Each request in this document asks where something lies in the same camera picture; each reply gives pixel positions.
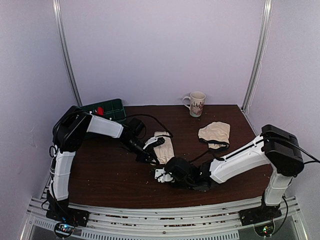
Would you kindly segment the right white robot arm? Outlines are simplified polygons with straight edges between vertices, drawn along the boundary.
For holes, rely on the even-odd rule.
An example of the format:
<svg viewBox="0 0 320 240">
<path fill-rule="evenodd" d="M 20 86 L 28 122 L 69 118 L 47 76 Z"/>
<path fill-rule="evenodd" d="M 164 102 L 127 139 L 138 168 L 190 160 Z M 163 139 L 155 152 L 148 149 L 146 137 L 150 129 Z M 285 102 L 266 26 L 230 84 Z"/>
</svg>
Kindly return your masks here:
<svg viewBox="0 0 320 240">
<path fill-rule="evenodd" d="M 195 166 L 181 157 L 173 157 L 156 179 L 161 183 L 197 191 L 208 191 L 227 180 L 263 165 L 273 172 L 256 210 L 259 220 L 268 220 L 280 206 L 282 197 L 294 177 L 304 169 L 304 162 L 295 135 L 271 124 L 245 146 L 222 157 Z"/>
</svg>

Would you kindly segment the white patterned ceramic mug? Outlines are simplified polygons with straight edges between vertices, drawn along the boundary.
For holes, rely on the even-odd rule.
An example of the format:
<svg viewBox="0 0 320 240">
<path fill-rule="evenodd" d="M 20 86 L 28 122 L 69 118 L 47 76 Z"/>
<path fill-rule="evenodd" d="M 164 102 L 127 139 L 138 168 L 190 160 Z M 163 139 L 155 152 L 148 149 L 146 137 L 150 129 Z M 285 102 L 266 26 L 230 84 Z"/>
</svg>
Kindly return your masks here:
<svg viewBox="0 0 320 240">
<path fill-rule="evenodd" d="M 198 118 L 203 112 L 206 95 L 201 91 L 194 91 L 182 98 L 182 104 L 189 109 L 189 114 Z"/>
</svg>

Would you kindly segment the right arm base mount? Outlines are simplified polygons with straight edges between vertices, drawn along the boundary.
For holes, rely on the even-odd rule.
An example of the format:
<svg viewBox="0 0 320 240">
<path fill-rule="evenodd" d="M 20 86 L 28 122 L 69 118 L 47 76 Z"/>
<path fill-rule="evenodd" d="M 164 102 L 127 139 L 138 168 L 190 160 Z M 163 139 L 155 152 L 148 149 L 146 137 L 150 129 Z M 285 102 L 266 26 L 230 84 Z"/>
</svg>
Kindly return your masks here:
<svg viewBox="0 0 320 240">
<path fill-rule="evenodd" d="M 282 216 L 281 210 L 276 206 L 258 206 L 241 210 L 238 214 L 242 226 L 258 224 Z"/>
</svg>

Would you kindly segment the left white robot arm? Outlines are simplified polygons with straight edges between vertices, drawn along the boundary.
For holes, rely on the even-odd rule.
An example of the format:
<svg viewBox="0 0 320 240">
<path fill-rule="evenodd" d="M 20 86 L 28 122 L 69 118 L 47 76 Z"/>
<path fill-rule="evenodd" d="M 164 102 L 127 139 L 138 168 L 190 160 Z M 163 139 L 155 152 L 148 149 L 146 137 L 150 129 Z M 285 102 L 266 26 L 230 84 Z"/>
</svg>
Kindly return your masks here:
<svg viewBox="0 0 320 240">
<path fill-rule="evenodd" d="M 71 166 L 87 133 L 119 139 L 137 155 L 138 162 L 159 164 L 154 147 L 163 144 L 164 138 L 155 136 L 146 143 L 142 143 L 137 137 L 138 124 L 138 120 L 132 120 L 129 126 L 124 126 L 117 121 L 94 115 L 75 105 L 69 108 L 52 129 L 53 145 L 49 149 L 52 161 L 47 200 L 49 202 L 48 210 L 55 217 L 61 222 L 67 222 L 72 218 L 72 211 L 68 207 Z"/>
</svg>

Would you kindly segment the cream underwear navy trim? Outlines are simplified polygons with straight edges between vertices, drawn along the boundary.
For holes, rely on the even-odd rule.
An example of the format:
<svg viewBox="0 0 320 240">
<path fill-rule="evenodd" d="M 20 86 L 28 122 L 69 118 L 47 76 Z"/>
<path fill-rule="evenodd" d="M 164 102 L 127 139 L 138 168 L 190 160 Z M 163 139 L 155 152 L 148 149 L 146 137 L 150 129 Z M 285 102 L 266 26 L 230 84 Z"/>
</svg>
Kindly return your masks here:
<svg viewBox="0 0 320 240">
<path fill-rule="evenodd" d="M 198 130 L 198 139 L 202 143 L 207 143 L 212 150 L 227 150 L 230 147 L 231 126 L 228 123 L 214 121 Z"/>
</svg>

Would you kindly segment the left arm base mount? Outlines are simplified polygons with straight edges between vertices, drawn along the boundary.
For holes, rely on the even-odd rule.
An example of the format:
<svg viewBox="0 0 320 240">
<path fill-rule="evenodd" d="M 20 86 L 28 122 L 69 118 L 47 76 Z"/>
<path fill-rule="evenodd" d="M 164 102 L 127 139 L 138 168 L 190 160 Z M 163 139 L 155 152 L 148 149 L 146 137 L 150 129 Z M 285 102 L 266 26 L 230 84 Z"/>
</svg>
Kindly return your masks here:
<svg viewBox="0 0 320 240">
<path fill-rule="evenodd" d="M 75 227 L 86 227 L 90 213 L 86 210 L 69 208 L 66 213 L 56 213 L 53 210 L 46 212 L 46 217 L 58 222 L 67 223 Z"/>
</svg>

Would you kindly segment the cream boxer underwear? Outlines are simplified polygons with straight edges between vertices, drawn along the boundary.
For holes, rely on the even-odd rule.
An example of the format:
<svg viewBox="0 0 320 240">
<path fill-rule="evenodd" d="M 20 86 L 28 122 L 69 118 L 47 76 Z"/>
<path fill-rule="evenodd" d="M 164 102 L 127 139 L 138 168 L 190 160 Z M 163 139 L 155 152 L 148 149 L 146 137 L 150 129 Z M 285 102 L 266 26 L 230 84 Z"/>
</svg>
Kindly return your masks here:
<svg viewBox="0 0 320 240">
<path fill-rule="evenodd" d="M 171 158 L 175 157 L 172 140 L 168 135 L 169 133 L 164 131 L 156 131 L 154 133 L 155 137 L 162 136 L 164 139 L 163 144 L 156 146 L 153 149 L 161 165 L 165 165 Z"/>
</svg>

